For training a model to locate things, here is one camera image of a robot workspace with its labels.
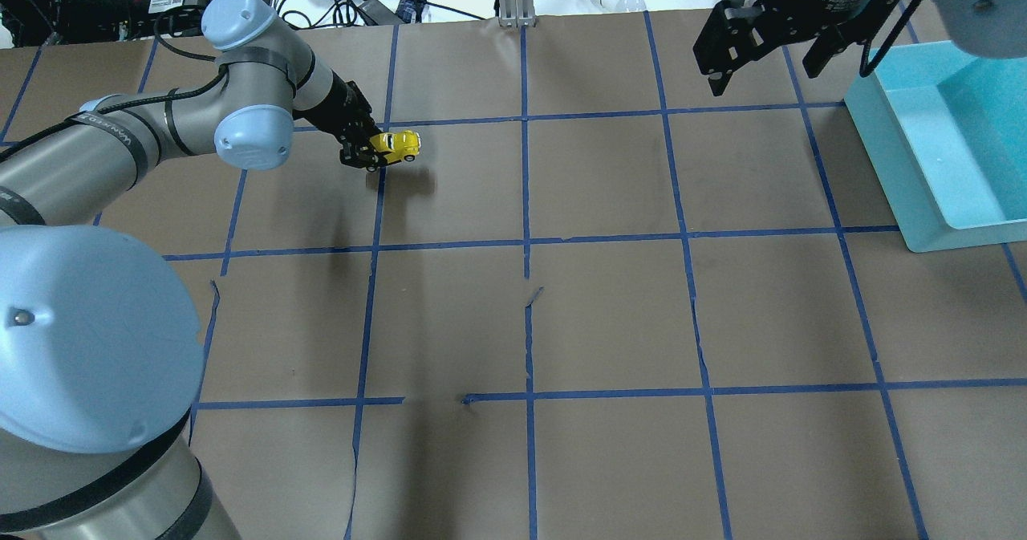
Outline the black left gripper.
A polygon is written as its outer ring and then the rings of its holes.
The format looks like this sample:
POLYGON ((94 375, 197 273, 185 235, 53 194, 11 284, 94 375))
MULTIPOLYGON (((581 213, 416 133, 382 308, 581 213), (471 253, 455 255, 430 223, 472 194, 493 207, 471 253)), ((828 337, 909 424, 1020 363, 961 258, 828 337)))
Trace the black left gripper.
POLYGON ((373 109, 353 82, 334 79, 327 97, 309 109, 309 123, 340 142, 339 160, 350 168, 381 168, 382 155, 371 146, 373 109))

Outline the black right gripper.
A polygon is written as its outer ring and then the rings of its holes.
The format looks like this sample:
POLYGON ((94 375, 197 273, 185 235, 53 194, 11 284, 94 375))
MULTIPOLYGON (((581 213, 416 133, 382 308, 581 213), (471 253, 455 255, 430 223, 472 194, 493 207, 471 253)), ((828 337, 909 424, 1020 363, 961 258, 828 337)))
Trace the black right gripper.
POLYGON ((891 17, 898 0, 721 0, 693 46, 714 97, 723 97, 733 73, 784 44, 815 39, 802 66, 816 79, 851 44, 870 42, 891 17))

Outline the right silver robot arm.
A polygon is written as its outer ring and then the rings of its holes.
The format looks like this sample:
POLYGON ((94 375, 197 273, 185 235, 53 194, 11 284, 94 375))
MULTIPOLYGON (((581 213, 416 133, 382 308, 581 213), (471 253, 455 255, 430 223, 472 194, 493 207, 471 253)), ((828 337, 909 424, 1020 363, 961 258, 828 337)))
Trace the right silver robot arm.
MULTIPOLYGON (((955 46, 973 56, 1025 54, 1025 0, 931 0, 955 46)), ((899 0, 719 0, 693 46, 698 71, 715 97, 748 63, 793 43, 810 43, 802 64, 809 77, 851 44, 862 49, 859 75, 869 77, 924 0, 910 0, 879 47, 873 40, 899 0)))

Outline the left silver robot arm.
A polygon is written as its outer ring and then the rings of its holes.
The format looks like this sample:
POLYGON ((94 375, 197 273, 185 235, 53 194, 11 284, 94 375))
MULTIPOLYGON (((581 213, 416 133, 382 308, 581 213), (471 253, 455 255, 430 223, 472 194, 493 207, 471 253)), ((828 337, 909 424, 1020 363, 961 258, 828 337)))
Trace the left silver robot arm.
POLYGON ((210 0, 212 75, 107 94, 2 152, 2 536, 238 539, 187 441, 208 350, 150 237, 108 211, 173 164, 282 167, 297 124, 380 164, 381 124, 268 0, 210 0))

